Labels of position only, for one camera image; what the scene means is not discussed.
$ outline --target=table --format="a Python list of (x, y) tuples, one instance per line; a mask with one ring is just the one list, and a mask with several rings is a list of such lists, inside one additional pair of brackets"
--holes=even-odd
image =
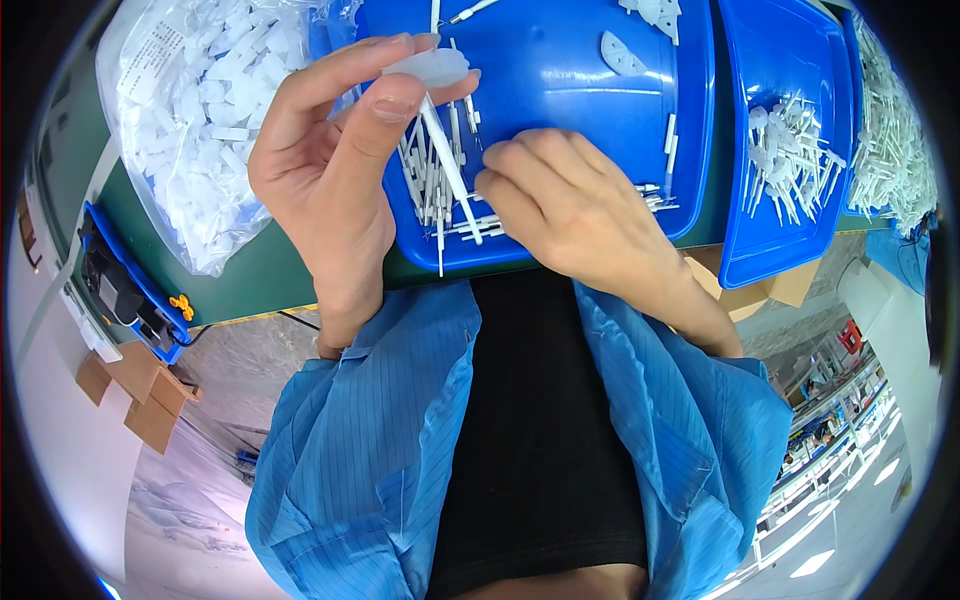
[[(703, 208), (690, 232), (676, 240), (677, 248), (722, 244), (727, 227), (732, 189), (733, 106), (732, 77), (722, 23), (714, 16), (716, 51), (715, 117), (713, 141)], [(100, 109), (92, 60), (75, 63), (72, 68), (76, 97), (60, 132), (55, 150), (58, 168), (47, 169), (46, 203), (51, 229), (58, 246), (69, 245), (70, 228), (79, 214), (83, 190), (96, 164), (96, 151), (106, 143), (109, 132)], [(160, 241), (147, 218), (121, 163), (111, 172), (100, 197), (100, 204), (114, 228), (122, 235), (131, 254), (144, 272), (165, 293), (190, 298), (196, 315), (191, 325), (214, 324), (242, 319), (316, 302), (310, 274), (293, 245), (276, 223), (266, 226), (247, 246), (227, 263), (220, 277), (192, 276)], [(838, 231), (885, 228), (886, 222), (868, 222), (862, 217), (841, 215)], [(443, 280), (487, 275), (496, 272), (535, 268), (532, 259), (488, 267), (448, 271)], [(425, 271), (407, 261), (396, 245), (384, 262), (384, 283), (388, 289), (440, 281), (436, 273)], [(78, 288), (83, 288), (75, 275)], [(118, 341), (130, 339), (122, 327), (112, 327)]]

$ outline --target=fingernail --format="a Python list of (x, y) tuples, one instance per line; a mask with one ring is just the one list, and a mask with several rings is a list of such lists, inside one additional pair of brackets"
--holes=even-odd
[(440, 34), (416, 34), (414, 38), (428, 39), (434, 48), (440, 44)]
[(386, 39), (381, 39), (380, 41), (376, 42), (374, 45), (391, 46), (397, 43), (405, 43), (409, 39), (410, 39), (410, 34), (396, 34), (395, 36), (390, 36), (390, 37), (387, 37)]
[(380, 96), (373, 103), (373, 112), (388, 123), (395, 123), (407, 118), (413, 103), (394, 96)]

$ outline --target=clear plastic bag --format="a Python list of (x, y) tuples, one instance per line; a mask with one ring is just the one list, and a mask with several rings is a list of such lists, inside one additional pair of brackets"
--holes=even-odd
[(117, 10), (97, 49), (104, 115), (154, 228), (192, 274), (219, 276), (269, 223), (247, 178), (260, 124), (283, 78), (353, 41), (361, 3), (124, 0)]

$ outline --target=left hand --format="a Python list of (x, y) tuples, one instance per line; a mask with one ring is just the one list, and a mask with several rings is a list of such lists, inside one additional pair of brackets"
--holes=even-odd
[[(383, 257), (396, 225), (381, 180), (425, 92), (380, 69), (436, 46), (431, 34), (371, 37), (284, 80), (251, 152), (253, 192), (293, 242), (314, 278), (321, 348), (343, 348), (383, 301)], [(327, 119), (336, 99), (376, 79), (352, 107)], [(474, 91), (478, 72), (430, 90), (437, 104)]]

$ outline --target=blue plastic bin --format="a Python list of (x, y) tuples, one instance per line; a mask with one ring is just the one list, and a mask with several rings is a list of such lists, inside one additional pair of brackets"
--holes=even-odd
[[(445, 0), (449, 20), (471, 0)], [(429, 31), (430, 0), (366, 0), (357, 12), (357, 36), (390, 36)], [(670, 239), (684, 235), (700, 214), (707, 180), (713, 122), (713, 33), (708, 2), (684, 3), (678, 19), (679, 48), (639, 15), (611, 2), (530, 0), (500, 2), (456, 25), (442, 25), (449, 37), (483, 70), (473, 103), (483, 116), (483, 148), (531, 128), (561, 127), (583, 133), (611, 157), (634, 183), (665, 184), (667, 114), (677, 114), (680, 136), (671, 194), (680, 208), (657, 214)], [(615, 75), (600, 56), (600, 37), (610, 30), (650, 69), (644, 77)], [(458, 103), (469, 190), (483, 169), (481, 149), (469, 133)], [(446, 107), (439, 110), (446, 120)], [(396, 241), (413, 263), (438, 268), (436, 240), (424, 235), (413, 210), (399, 157), (394, 154), (383, 178), (396, 218)], [(490, 214), (486, 203), (472, 203), (476, 216)], [(454, 222), (463, 221), (459, 206)], [(507, 236), (484, 238), (482, 246), (447, 236), (444, 269), (528, 258)]]
[[(133, 282), (136, 283), (137, 287), (146, 295), (147, 299), (152, 302), (163, 315), (173, 323), (173, 334), (174, 337), (180, 340), (183, 343), (190, 342), (190, 333), (187, 331), (186, 321), (183, 319), (181, 312), (170, 305), (169, 297), (163, 294), (158, 287), (143, 273), (143, 270), (140, 269), (140, 265), (136, 264), (136, 261), (133, 260), (133, 257), (130, 256), (130, 253), (127, 252), (127, 248), (124, 246), (122, 239), (117, 236), (116, 232), (113, 230), (113, 226), (110, 224), (107, 215), (100, 208), (100, 206), (91, 203), (84, 203), (84, 210), (90, 215), (93, 219), (93, 223), (96, 224), (97, 229), (100, 231), (100, 234), (104, 237), (104, 240), (107, 242), (110, 250), (113, 251), (113, 255), (117, 257), (117, 260), (127, 268), (127, 273), (130, 275)], [(163, 351), (161, 348), (153, 348), (150, 344), (147, 344), (147, 341), (143, 339), (143, 336), (140, 334), (139, 327), (128, 327), (136, 337), (140, 338), (143, 343), (153, 351), (157, 358), (167, 363), (168, 365), (173, 365), (177, 362), (177, 359), (180, 358), (180, 355), (183, 354), (183, 346), (179, 344), (174, 344), (169, 351)]]
[(727, 289), (754, 283), (819, 258), (836, 230), (849, 188), (848, 170), (837, 178), (824, 210), (813, 223), (783, 227), (764, 194), (753, 219), (741, 210), (754, 176), (747, 159), (747, 115), (770, 109), (801, 89), (815, 103), (821, 137), (850, 162), (853, 140), (851, 60), (843, 31), (830, 16), (805, 0), (719, 0), (727, 30), (735, 111), (730, 218), (720, 266)]

